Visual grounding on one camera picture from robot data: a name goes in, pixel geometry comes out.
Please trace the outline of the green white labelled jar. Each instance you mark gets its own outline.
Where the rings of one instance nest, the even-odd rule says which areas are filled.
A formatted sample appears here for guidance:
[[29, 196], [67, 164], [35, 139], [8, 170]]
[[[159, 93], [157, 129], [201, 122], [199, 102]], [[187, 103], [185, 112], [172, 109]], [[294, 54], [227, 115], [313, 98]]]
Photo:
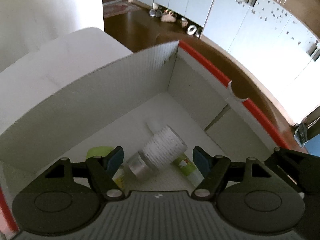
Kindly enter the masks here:
[[101, 156], [103, 158], [104, 169], [108, 172], [108, 174], [113, 174], [113, 181], [122, 189], [125, 189], [125, 173], [123, 168], [123, 157], [120, 157], [119, 155], [105, 159], [108, 155], [114, 151], [116, 147], [112, 146], [97, 146], [90, 148], [87, 151], [86, 159], [95, 157], [95, 156]]

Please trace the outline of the silver cap white bottle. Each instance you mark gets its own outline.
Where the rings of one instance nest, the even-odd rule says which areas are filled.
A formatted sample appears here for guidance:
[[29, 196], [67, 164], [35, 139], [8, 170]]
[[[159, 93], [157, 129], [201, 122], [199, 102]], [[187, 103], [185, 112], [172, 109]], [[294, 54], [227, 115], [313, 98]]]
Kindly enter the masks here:
[[149, 118], [146, 125], [152, 137], [126, 162], [127, 168], [138, 180], [148, 180], [157, 175], [188, 149], [169, 125], [155, 118]]

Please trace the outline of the red white cardboard box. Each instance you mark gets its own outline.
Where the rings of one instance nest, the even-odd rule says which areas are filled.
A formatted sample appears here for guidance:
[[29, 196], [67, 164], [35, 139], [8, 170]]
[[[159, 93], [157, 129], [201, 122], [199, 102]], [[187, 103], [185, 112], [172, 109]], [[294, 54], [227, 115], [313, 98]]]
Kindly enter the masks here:
[[[138, 180], [126, 162], [152, 137], [146, 121], [169, 125], [193, 161], [200, 146], [212, 157], [244, 163], [265, 160], [287, 142], [251, 99], [237, 98], [233, 80], [184, 41], [160, 44], [99, 66], [23, 110], [1, 134], [1, 159], [31, 173], [32, 181], [60, 158], [86, 161], [97, 146], [124, 151], [125, 199], [110, 201], [88, 226], [66, 235], [20, 229], [16, 239], [293, 239], [293, 228], [273, 235], [249, 233], [226, 222], [173, 162]], [[27, 181], [21, 174], [23, 188]]]

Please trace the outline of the white wall cabinet unit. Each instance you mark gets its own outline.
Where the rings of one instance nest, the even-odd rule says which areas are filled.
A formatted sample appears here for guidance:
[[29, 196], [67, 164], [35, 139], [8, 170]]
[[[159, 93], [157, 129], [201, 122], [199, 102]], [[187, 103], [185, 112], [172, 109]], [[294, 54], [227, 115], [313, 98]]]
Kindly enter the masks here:
[[319, 106], [319, 37], [275, 0], [135, 0], [202, 27], [236, 59], [291, 124]]

